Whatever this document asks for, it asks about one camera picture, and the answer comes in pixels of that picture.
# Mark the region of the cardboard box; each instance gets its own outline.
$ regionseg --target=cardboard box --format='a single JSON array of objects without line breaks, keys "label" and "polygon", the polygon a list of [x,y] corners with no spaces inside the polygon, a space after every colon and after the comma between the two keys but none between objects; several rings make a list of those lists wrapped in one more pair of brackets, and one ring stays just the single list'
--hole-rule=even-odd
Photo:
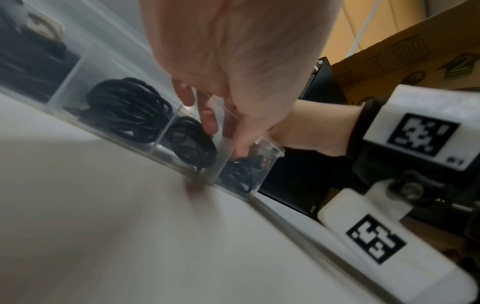
[{"label": "cardboard box", "polygon": [[332,66],[351,104],[399,84],[480,89],[480,0],[467,0]]}]

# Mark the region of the forearm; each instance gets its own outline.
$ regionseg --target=forearm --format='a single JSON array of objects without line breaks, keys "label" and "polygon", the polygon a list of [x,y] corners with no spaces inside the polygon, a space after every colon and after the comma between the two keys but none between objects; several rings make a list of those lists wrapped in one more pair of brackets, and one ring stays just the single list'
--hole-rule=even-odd
[{"label": "forearm", "polygon": [[298,100],[292,112],[269,135],[279,144],[344,156],[362,108]]}]

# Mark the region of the wooden panel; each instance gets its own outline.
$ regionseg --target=wooden panel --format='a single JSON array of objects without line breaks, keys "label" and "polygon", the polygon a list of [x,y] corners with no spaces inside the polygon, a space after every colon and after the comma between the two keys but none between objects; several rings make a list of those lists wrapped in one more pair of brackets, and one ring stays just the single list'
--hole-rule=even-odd
[{"label": "wooden panel", "polygon": [[350,28],[347,18],[345,17],[345,13],[341,10],[330,38],[320,57],[327,56],[330,64],[337,63],[347,57],[354,41],[355,36]]},{"label": "wooden panel", "polygon": [[[376,0],[345,0],[343,9],[355,36],[362,29],[375,2]],[[361,50],[366,49],[395,33],[397,26],[390,3],[388,0],[382,0],[358,46]]]},{"label": "wooden panel", "polygon": [[424,0],[389,0],[396,28],[403,31],[426,18]]}]

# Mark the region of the black wristband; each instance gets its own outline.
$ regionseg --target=black wristband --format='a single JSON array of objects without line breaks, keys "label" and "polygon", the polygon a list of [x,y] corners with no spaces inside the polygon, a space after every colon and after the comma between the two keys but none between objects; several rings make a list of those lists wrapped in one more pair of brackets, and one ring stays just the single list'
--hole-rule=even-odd
[{"label": "black wristband", "polygon": [[387,100],[386,97],[378,97],[364,104],[348,141],[346,156],[349,160],[355,161],[358,158],[363,147],[364,136]]}]

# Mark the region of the clear plastic container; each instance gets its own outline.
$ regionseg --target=clear plastic container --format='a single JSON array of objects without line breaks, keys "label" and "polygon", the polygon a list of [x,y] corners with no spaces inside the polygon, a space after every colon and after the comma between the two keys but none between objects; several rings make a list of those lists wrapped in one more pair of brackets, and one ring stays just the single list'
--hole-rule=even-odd
[{"label": "clear plastic container", "polygon": [[243,198],[253,197],[271,168],[285,155],[285,150],[267,136],[251,145],[246,158],[229,160],[218,175],[215,185]]},{"label": "clear plastic container", "polygon": [[[152,158],[189,175],[199,175],[205,182],[214,183],[233,153],[231,134],[224,132],[238,121],[219,100],[201,97],[193,107],[181,106],[157,142]],[[205,132],[198,103],[216,121],[218,131]]]},{"label": "clear plastic container", "polygon": [[146,155],[178,108],[163,87],[98,46],[47,104],[55,116]]},{"label": "clear plastic container", "polygon": [[0,89],[43,109],[91,44],[34,6],[0,4]]}]

